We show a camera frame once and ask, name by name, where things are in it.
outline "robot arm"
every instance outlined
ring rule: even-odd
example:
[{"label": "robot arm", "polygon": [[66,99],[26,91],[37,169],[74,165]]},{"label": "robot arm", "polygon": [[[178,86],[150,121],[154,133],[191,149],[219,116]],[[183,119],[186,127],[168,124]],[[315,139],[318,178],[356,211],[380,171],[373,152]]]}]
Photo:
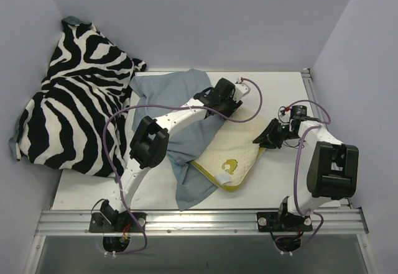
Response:
[{"label": "robot arm", "polygon": [[[304,132],[311,127],[317,128],[310,130],[305,136],[307,145],[313,149],[307,186],[297,190],[297,207],[306,215],[329,201],[354,195],[358,148],[333,137],[320,120],[307,116],[307,108],[302,105],[291,107],[289,124],[281,124],[273,119],[265,131],[253,141],[261,147],[281,148],[283,141],[301,139]],[[294,196],[286,197],[279,208],[279,225],[294,231],[303,221],[304,218],[297,211]]]},{"label": "robot arm", "polygon": [[[214,88],[197,93],[182,107],[208,107],[229,117],[242,105],[241,98],[249,92],[250,88],[246,84],[233,84],[222,78]],[[166,156],[169,138],[212,114],[206,109],[185,109],[172,111],[155,119],[146,116],[141,120],[131,140],[130,159],[121,177],[123,197],[128,206],[146,173]],[[119,185],[115,184],[105,198],[99,209],[101,216],[119,231],[129,218],[122,202]]]}]

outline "screw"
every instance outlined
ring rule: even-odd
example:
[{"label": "screw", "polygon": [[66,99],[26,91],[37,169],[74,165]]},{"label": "screw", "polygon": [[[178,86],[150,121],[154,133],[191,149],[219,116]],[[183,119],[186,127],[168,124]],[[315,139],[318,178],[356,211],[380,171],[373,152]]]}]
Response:
[{"label": "screw", "polygon": [[260,217],[259,220],[257,221],[257,223],[259,224],[259,226],[266,226],[267,219],[265,219],[264,217]]},{"label": "screw", "polygon": [[305,220],[304,220],[304,225],[305,226],[309,226],[311,224],[311,219],[310,218],[306,218]]},{"label": "screw", "polygon": [[140,226],[144,226],[145,225],[145,219],[144,218],[139,218],[138,219],[138,223]]}]

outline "lavender wall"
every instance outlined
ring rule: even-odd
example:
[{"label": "lavender wall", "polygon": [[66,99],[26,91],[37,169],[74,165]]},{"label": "lavender wall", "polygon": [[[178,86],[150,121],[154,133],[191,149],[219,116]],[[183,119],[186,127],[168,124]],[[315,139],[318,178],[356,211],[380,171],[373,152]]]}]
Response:
[{"label": "lavender wall", "polygon": [[54,0],[149,68],[313,66],[349,0]]},{"label": "lavender wall", "polygon": [[313,67],[330,130],[360,151],[358,189],[380,273],[398,273],[398,0],[351,0]]},{"label": "lavender wall", "polygon": [[40,81],[60,33],[52,0],[0,0],[0,265],[22,273],[42,209],[59,172],[17,163],[7,141]]}]

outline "black and white striped cloth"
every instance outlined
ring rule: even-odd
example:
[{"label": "black and white striped cloth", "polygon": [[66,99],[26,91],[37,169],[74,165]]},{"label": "black and white striped cloth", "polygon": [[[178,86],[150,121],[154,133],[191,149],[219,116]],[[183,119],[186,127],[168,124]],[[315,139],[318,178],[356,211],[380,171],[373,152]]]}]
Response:
[{"label": "black and white striped cloth", "polygon": [[[86,175],[109,176],[112,169],[101,136],[108,118],[129,105],[129,82],[146,64],[130,59],[93,24],[69,17],[50,62],[42,90],[35,94],[17,125],[17,159],[51,168],[69,168]],[[107,145],[123,173],[127,149],[127,113],[109,126]]]}]

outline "white table surface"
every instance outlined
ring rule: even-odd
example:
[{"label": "white table surface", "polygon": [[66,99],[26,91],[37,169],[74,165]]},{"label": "white table surface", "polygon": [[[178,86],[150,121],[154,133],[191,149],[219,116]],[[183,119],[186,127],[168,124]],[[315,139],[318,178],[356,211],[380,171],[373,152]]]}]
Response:
[{"label": "white table surface", "polygon": [[[138,73],[137,76],[161,75],[162,72]],[[280,106],[287,106],[299,99],[308,99],[299,72],[208,72],[212,85],[224,77],[235,81],[237,77],[254,80],[261,88],[263,106],[261,114],[270,121],[277,117]],[[243,99],[243,106],[257,109],[259,96],[253,87]],[[308,114],[312,114],[308,105]],[[251,170],[244,186],[235,192],[216,190],[211,196],[192,209],[255,209],[278,208],[280,202],[293,192],[293,172],[297,150],[282,147],[279,150],[266,150]],[[302,151],[298,187],[305,186],[307,170],[312,157],[312,149]],[[85,176],[72,170],[64,170],[58,186],[52,209],[91,209],[94,203],[106,194],[114,184],[111,178]],[[166,158],[158,167],[150,170],[140,185],[131,203],[131,208],[177,209],[175,202],[176,180],[171,164]],[[339,207],[338,201],[327,204]]]}]

